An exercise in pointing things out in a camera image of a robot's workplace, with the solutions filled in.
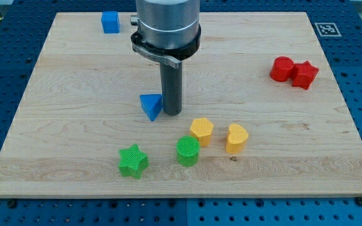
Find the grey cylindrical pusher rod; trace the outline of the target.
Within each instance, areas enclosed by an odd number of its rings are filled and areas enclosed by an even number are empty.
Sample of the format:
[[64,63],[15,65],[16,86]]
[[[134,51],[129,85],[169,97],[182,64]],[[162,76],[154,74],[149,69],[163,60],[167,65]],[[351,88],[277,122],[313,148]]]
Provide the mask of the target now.
[[182,63],[175,69],[160,64],[163,110],[170,116],[178,115],[182,110]]

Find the black clamp with silver lever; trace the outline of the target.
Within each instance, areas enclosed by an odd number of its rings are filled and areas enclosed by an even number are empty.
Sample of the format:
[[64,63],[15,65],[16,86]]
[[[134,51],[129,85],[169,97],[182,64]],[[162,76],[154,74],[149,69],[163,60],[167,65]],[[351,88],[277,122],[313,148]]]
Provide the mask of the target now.
[[176,49],[163,49],[147,43],[142,35],[136,31],[131,35],[133,51],[141,56],[158,62],[174,69],[178,69],[181,62],[194,55],[200,47],[201,26],[199,26],[197,36],[188,44]]

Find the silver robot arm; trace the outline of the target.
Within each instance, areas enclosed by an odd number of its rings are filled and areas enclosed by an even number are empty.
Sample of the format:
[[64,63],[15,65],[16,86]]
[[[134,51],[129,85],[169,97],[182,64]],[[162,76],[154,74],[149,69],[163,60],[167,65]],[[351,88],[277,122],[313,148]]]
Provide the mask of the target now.
[[163,110],[182,111],[182,61],[200,47],[199,0],[136,0],[133,51],[160,66]]

